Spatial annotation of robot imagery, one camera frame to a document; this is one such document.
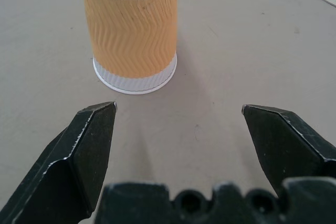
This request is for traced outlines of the orange ribbed paper cup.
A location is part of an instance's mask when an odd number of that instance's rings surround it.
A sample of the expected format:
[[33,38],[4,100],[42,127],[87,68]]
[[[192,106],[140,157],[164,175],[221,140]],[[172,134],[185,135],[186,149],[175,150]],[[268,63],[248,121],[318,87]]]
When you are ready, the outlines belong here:
[[112,90],[147,94],[177,67],[177,0],[83,0],[97,77]]

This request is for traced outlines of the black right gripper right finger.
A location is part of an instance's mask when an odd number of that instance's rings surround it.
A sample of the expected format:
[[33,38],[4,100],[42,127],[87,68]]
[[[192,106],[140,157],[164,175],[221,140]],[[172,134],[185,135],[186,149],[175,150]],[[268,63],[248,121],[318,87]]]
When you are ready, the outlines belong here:
[[279,108],[242,107],[259,163],[276,193],[290,177],[336,179],[336,147],[302,118]]

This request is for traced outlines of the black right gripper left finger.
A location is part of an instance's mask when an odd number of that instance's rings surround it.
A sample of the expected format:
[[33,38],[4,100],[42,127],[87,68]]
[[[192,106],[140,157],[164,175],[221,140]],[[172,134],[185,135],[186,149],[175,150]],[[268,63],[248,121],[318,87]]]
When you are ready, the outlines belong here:
[[78,111],[0,210],[0,224],[78,224],[90,218],[108,168],[116,112],[115,102]]

